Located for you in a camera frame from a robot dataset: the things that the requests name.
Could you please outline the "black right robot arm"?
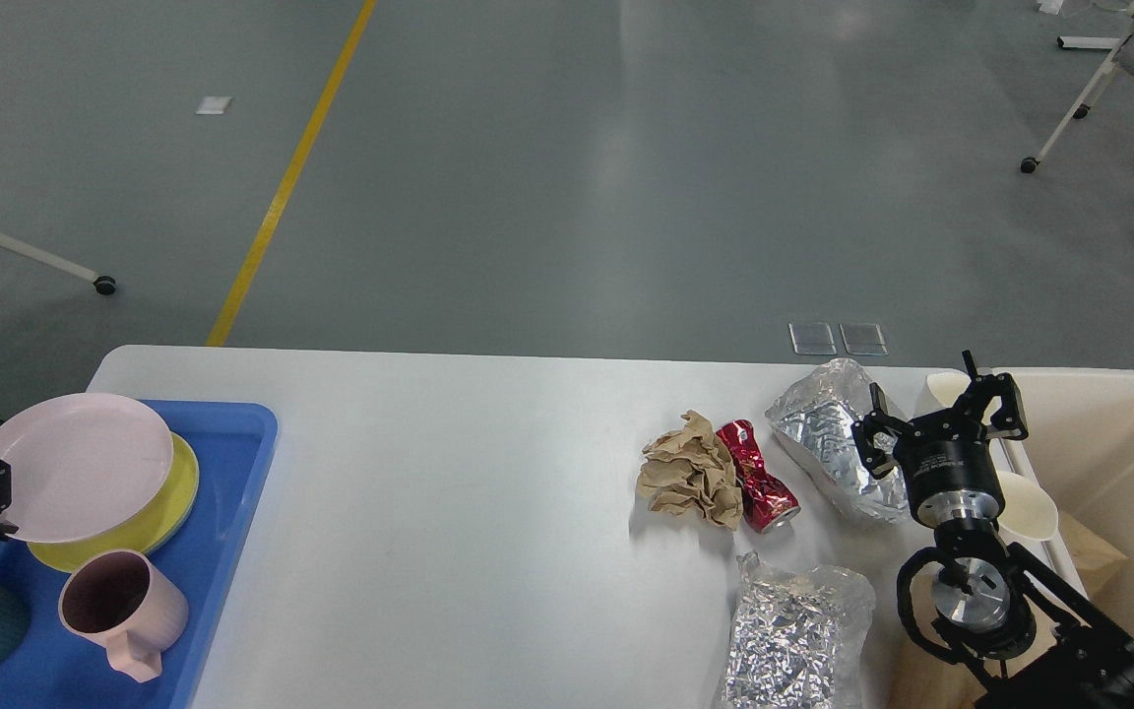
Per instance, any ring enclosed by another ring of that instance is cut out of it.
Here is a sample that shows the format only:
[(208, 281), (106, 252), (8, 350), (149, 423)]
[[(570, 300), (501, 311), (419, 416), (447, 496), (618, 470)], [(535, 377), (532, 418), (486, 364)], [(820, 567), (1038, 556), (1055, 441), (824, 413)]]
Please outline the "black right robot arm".
[(933, 535), (897, 573), (897, 614), (919, 649), (962, 665), (976, 708), (1134, 708), (1134, 638), (1023, 545), (1005, 543), (996, 439), (1029, 436), (1013, 375), (985, 375), (948, 408), (895, 417), (881, 386), (850, 427), (870, 476), (899, 471), (909, 515)]

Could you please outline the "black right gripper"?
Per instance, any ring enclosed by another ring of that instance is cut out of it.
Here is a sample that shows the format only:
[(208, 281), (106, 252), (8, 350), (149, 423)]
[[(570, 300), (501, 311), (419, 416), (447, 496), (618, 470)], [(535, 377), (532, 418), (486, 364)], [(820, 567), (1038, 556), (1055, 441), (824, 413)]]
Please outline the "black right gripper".
[[(990, 440), (1025, 440), (1030, 434), (1012, 373), (981, 373), (972, 351), (962, 351), (962, 360), (968, 383), (942, 417), (895, 417), (882, 387), (870, 382), (872, 410), (850, 427), (864, 470), (881, 481), (899, 466), (911, 516), (931, 530), (953, 520), (998, 520), (1005, 497)], [(878, 434), (891, 436), (894, 453), (877, 444)]]

